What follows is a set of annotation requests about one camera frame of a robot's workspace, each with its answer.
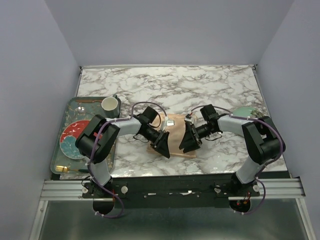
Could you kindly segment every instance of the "green tray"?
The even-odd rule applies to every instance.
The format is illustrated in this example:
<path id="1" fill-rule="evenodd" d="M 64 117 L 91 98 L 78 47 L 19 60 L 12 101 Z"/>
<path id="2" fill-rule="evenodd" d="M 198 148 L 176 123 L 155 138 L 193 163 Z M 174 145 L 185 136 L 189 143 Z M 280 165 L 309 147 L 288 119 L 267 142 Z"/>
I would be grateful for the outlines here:
<path id="1" fill-rule="evenodd" d="M 65 174 L 66 172 L 61 172 L 57 170 L 57 166 L 63 166 L 67 167 L 71 170 L 86 170 L 87 167 L 85 166 L 86 161 L 84 158 L 81 159 L 72 159 L 67 157 L 60 148 L 60 138 L 64 130 L 72 123 L 80 120 L 88 120 L 90 121 L 92 117 L 96 114 L 100 114 L 104 117 L 108 117 L 103 109 L 101 108 L 101 102 L 104 98 L 103 97 L 74 97 L 72 98 L 65 109 L 62 124 L 60 127 L 59 135 L 56 140 L 54 153 L 51 160 L 51 166 L 50 169 L 54 174 Z M 77 110 L 78 107 L 83 107 L 85 110 L 84 112 L 79 112 Z M 111 152 L 106 158 L 106 161 L 108 163 L 109 172 L 112 171 L 114 166 L 114 160 L 115 160 L 115 151 L 116 151 L 116 143 L 114 143 Z M 79 173 L 77 171 L 69 171 L 68 174 L 72 173 Z"/>

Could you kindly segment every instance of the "wall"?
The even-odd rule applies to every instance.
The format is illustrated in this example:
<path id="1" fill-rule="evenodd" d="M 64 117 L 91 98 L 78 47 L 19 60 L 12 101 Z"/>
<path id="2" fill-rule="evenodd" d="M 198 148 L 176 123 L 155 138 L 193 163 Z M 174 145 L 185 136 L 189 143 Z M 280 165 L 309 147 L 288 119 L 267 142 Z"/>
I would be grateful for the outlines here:
<path id="1" fill-rule="evenodd" d="M 81 66 L 256 64 L 293 0 L 46 0 Z"/>
<path id="2" fill-rule="evenodd" d="M 257 76 L 275 125 L 286 141 L 285 159 L 300 176 L 320 238 L 320 1 L 296 0 L 258 64 Z"/>
<path id="3" fill-rule="evenodd" d="M 0 239 L 28 239 L 79 67 L 43 0 L 0 7 Z"/>

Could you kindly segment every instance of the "plate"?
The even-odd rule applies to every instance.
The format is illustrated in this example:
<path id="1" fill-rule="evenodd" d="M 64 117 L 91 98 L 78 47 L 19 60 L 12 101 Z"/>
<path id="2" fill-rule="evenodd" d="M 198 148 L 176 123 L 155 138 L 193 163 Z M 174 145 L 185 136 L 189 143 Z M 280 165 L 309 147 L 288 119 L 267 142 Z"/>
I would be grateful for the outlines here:
<path id="1" fill-rule="evenodd" d="M 76 139 L 80 136 L 89 122 L 89 120 L 75 121 L 67 126 L 62 132 L 59 143 L 60 149 L 66 157 L 75 160 L 84 158 L 84 156 L 80 154 L 75 143 Z"/>

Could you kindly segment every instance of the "white marble surface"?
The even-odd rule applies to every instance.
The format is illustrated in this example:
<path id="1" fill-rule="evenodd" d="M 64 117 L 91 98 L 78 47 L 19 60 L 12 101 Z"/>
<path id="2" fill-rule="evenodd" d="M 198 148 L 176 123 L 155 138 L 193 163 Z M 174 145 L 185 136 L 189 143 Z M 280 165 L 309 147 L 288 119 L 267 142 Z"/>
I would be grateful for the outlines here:
<path id="1" fill-rule="evenodd" d="M 161 104 L 167 113 L 186 114 L 193 107 L 213 104 L 229 110 L 242 106 L 266 108 L 250 66 L 166 66 L 84 69 L 78 96 L 111 96 L 122 101 L 121 116 L 127 116 L 133 103 L 151 101 Z M 135 113 L 146 106 L 138 105 Z M 147 144 L 132 135 L 118 139 L 114 177 L 164 176 L 232 173 L 248 153 L 242 137 L 224 132 L 216 141 L 203 140 L 197 158 L 167 159 L 147 153 Z M 265 171 L 287 170 L 283 159 Z"/>

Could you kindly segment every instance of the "mug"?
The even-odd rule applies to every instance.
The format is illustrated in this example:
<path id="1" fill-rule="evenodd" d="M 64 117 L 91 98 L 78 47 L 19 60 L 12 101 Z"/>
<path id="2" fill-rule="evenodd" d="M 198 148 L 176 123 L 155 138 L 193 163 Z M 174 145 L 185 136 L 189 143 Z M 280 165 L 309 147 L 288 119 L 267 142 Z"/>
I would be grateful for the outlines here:
<path id="1" fill-rule="evenodd" d="M 120 115 L 120 103 L 116 94 L 108 96 L 101 102 L 101 107 L 106 118 L 114 119 Z"/>

